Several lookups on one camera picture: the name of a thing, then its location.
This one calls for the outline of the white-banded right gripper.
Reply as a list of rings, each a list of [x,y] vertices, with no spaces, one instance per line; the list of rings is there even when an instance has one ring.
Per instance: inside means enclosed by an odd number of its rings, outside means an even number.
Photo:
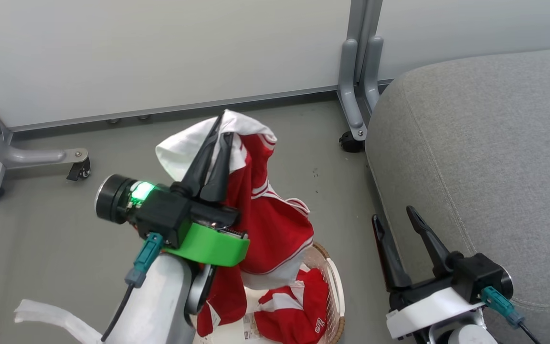
[[[411,205],[406,213],[415,233],[426,247],[436,278],[450,275],[447,265],[449,250]],[[393,234],[372,216],[372,226],[379,253],[386,290],[389,292],[389,313],[386,326],[393,339],[415,341],[485,341],[487,326],[483,319],[483,302],[468,303],[452,287],[449,279],[429,279],[411,285],[400,261]]]

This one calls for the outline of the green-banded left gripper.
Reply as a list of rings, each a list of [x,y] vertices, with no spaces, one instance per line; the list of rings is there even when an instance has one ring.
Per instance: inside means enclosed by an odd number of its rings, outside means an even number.
[[[223,114],[208,131],[203,144],[181,181],[187,197],[211,203],[227,198],[234,133],[220,134]],[[235,229],[241,220],[238,209],[222,204],[193,204],[190,228],[179,248],[169,244],[162,251],[201,264],[234,267],[245,259],[250,239]]]

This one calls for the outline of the red and white jersey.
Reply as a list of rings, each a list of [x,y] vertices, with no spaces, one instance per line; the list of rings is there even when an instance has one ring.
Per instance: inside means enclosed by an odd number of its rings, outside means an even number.
[[[234,230],[246,233],[250,243],[239,264],[216,269],[197,334],[207,337],[242,319],[251,288],[265,291],[254,313],[262,336],[281,344],[318,344],[327,329],[329,288],[318,269],[303,264],[314,241],[307,205],[281,198],[269,183],[277,139],[268,126],[231,110],[223,112],[220,132],[233,133],[225,204],[240,211]]]

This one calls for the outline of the cream perforated laundry basket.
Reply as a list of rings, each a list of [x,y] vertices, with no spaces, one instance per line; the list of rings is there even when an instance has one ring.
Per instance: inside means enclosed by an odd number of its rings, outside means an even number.
[[[192,344],[338,344],[345,327],[345,299],[338,268],[314,243],[297,279],[274,290],[246,289],[246,313],[255,313],[261,340],[245,341],[242,318],[217,326]]]

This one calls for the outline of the black round caster wheel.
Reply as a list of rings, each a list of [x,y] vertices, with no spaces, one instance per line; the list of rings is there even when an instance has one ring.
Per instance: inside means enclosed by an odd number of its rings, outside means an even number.
[[[364,150],[364,140],[356,140],[351,131],[344,132],[338,140],[343,151],[358,153]]]

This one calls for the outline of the grey fabric sofa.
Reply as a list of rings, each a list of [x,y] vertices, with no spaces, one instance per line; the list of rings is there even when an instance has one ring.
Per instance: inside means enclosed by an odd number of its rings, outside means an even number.
[[[450,251],[503,266],[550,344],[550,50],[404,73],[373,110],[365,152],[411,280],[434,274],[409,205]]]

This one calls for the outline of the black caster with brake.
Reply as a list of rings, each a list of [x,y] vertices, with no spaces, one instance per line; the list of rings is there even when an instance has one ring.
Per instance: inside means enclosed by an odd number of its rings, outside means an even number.
[[[77,182],[89,178],[90,175],[90,158],[87,157],[84,161],[72,164],[68,172],[67,180]]]

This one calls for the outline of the printed label sticker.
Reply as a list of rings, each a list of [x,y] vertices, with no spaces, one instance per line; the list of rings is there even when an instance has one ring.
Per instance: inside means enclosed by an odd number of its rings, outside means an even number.
[[[258,329],[255,313],[247,313],[242,318],[243,335],[245,341],[261,340],[262,335]]]

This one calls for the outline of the grey double partition leg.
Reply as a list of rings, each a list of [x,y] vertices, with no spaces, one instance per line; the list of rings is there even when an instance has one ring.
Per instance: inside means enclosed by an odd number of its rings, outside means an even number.
[[[384,39],[376,35],[383,0],[352,0],[347,39],[342,44],[338,99],[356,140],[364,140],[367,120],[380,98],[378,70]]]

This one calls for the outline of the grey single partition leg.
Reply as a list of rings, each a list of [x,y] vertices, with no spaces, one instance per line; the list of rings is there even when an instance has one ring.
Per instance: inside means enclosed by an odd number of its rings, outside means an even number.
[[[89,153],[84,148],[69,150],[22,150],[11,146],[13,133],[0,120],[0,162],[7,170],[51,165],[71,165],[84,161]]]

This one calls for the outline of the white fabric strip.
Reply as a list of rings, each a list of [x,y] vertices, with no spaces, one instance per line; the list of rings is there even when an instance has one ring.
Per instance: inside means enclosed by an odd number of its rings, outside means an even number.
[[[14,322],[38,322],[61,327],[81,344],[103,344],[101,333],[69,311],[48,303],[22,299],[14,310]]]

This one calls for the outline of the grey partition bottom rail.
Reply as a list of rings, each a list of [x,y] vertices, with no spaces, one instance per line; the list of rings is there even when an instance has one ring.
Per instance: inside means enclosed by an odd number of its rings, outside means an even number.
[[[298,97],[298,96],[307,96],[307,95],[318,94],[322,92],[333,92],[337,90],[338,90],[337,85],[324,86],[324,87],[303,89],[298,91],[276,92],[272,94],[264,94],[264,95],[250,96],[250,97],[239,97],[239,98],[232,98],[232,99],[225,99],[225,100],[201,102],[198,104],[187,104],[187,105],[171,106],[171,107],[158,107],[155,109],[127,111],[127,112],[120,112],[120,113],[114,113],[109,115],[85,116],[85,117],[80,117],[76,119],[53,120],[50,122],[31,124],[26,126],[12,126],[9,128],[9,130],[12,133],[18,133],[22,131],[42,130],[42,129],[49,129],[53,127],[72,126],[77,124],[99,122],[101,120],[125,119],[125,118],[143,116],[143,115],[161,115],[163,113],[219,107],[219,106],[225,106],[225,105],[249,104],[250,102],[269,101],[269,100],[278,99],[278,98],[292,98],[292,97]]]

